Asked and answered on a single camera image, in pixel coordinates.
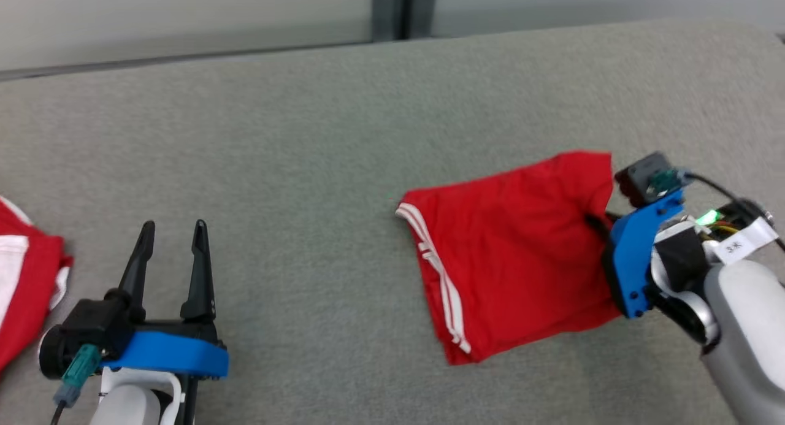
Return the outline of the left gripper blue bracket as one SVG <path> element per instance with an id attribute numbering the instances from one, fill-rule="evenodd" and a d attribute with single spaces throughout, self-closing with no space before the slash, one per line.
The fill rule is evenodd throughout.
<path id="1" fill-rule="evenodd" d="M 118 290 L 127 295 L 129 319 L 145 321 L 143 307 L 155 222 L 143 224 Z M 204 220 L 193 234 L 193 271 L 183 321 L 146 321 L 123 357 L 101 364 L 101 423 L 194 424 L 199 384 L 224 380 L 230 355 L 214 323 L 216 307 L 209 233 Z"/>

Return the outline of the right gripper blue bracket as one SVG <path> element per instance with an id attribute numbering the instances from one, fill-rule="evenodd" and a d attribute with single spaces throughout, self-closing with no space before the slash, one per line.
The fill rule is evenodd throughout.
<path id="1" fill-rule="evenodd" d="M 679 219 L 684 202 L 684 188 L 675 188 L 625 215 L 585 215 L 607 238 L 602 264 L 612 301 L 627 319 L 653 308 L 676 321 L 699 319 L 698 287 L 720 262 L 718 240 L 695 218 Z"/>

